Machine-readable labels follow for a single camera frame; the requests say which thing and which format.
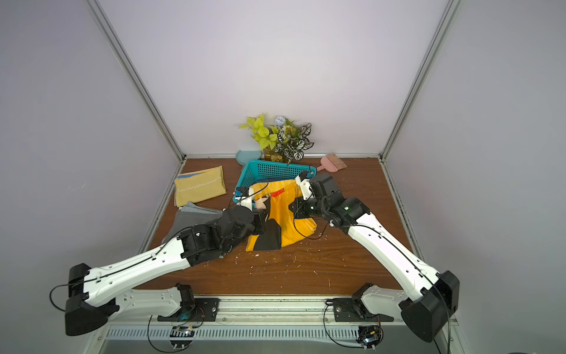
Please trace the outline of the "yellow black patterned pillowcase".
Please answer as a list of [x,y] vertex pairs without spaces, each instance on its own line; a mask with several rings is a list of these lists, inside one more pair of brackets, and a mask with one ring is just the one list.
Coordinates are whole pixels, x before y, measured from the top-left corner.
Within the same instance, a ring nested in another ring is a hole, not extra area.
[[302,202],[302,191],[294,180],[258,182],[251,188],[254,201],[267,212],[264,233],[248,238],[246,252],[274,251],[312,236],[317,223],[312,218],[298,219],[289,206]]

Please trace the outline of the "plain grey pillowcase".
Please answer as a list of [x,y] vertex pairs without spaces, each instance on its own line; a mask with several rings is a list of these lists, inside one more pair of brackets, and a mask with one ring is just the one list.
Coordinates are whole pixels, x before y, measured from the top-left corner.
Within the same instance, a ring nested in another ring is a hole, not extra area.
[[218,219],[222,213],[221,209],[210,209],[188,203],[175,214],[172,227],[167,236],[162,240],[162,244],[168,242],[180,230]]

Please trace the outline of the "mustard zigzag pillowcase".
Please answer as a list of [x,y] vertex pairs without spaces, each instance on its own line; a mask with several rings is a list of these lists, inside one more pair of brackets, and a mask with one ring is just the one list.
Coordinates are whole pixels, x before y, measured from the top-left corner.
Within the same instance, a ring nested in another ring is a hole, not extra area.
[[191,173],[183,173],[175,179],[175,206],[184,207],[226,194],[223,167],[218,166]]

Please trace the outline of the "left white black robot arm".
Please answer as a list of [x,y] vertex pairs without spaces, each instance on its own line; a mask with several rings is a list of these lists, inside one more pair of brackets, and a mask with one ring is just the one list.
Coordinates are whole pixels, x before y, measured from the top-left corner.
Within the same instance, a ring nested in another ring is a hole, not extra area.
[[163,245],[124,261],[91,268],[85,263],[69,271],[65,331],[79,336],[124,315],[154,315],[160,321],[189,321],[197,312],[190,286],[178,284],[157,291],[137,286],[162,275],[224,258],[248,237],[264,230],[266,212],[232,206],[220,217],[178,230]]

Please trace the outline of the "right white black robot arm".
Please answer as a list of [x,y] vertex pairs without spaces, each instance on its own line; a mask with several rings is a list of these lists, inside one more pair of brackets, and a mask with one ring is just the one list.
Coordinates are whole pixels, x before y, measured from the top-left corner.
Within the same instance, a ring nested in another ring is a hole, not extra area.
[[345,198],[330,174],[308,178],[301,173],[295,183],[301,195],[288,206],[294,218],[321,217],[363,246],[404,290],[406,298],[397,303],[404,323],[421,340],[432,342],[458,309],[458,277],[419,259],[360,199]]

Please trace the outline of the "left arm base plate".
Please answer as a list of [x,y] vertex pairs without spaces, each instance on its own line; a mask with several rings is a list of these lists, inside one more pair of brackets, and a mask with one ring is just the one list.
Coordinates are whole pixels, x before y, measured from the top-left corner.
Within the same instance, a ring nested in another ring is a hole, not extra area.
[[217,318],[219,298],[205,297],[195,299],[195,308],[187,310],[181,308],[172,316],[157,316],[158,322],[214,322]]

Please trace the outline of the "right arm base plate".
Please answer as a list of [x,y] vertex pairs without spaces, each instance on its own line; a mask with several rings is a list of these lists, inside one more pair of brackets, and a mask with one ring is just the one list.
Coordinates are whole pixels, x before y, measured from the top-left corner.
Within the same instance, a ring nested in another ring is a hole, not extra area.
[[394,322],[393,317],[370,313],[361,301],[352,298],[334,298],[330,303],[336,322]]

